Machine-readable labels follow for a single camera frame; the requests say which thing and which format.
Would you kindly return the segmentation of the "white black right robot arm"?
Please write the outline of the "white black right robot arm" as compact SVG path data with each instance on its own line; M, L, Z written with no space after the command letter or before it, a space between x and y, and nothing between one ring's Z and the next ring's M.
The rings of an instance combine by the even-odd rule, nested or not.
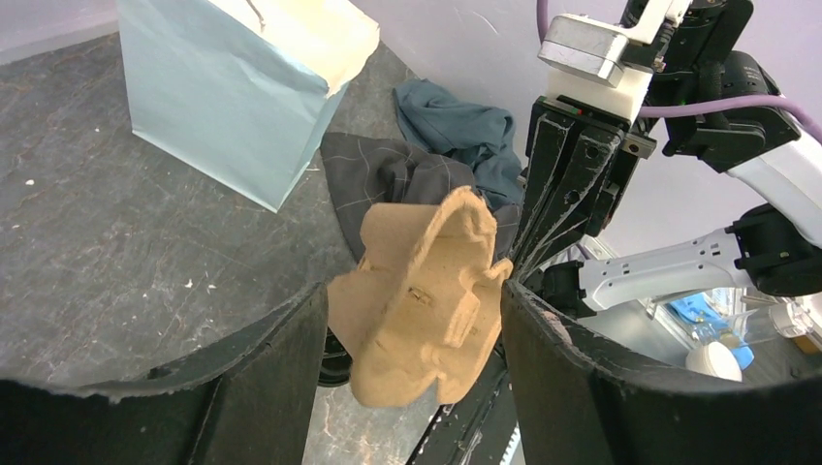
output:
M537 5L514 278L589 316L645 297L821 289L821 130L736 44L750 1Z

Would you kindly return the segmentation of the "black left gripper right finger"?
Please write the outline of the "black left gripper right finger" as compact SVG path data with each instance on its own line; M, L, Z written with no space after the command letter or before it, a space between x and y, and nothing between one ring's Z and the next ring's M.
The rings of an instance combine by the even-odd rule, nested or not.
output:
M510 280L504 348L529 464L817 464L821 379L754 387L635 353Z

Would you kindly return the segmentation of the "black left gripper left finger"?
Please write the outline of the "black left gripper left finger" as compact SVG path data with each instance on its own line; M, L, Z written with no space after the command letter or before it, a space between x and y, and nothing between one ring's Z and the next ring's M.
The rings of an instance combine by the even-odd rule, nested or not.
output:
M316 285L131 381L1 383L5 464L299 464L328 317Z

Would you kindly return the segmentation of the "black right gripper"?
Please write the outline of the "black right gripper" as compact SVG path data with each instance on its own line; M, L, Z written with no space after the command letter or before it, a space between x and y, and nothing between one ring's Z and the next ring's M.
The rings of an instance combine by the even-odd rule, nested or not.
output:
M640 160L655 150L639 123L570 98L538 99L527 138L522 220L514 247L524 280L565 235L596 236L609 225Z

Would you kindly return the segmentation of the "light blue paper bag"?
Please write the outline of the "light blue paper bag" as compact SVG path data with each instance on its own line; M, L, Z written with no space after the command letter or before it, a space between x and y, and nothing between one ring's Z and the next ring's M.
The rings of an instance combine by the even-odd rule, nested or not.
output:
M133 133L279 209L380 27L348 1L117 5Z

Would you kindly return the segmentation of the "single brown pulp carrier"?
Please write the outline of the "single brown pulp carrier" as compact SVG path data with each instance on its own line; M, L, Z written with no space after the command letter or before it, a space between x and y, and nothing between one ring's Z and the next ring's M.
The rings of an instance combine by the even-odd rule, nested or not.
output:
M357 268L328 286L329 326L353 364L350 385L370 408L408 405L434 388L459 402L501 330L497 224L469 187L437 205L377 203L360 231Z

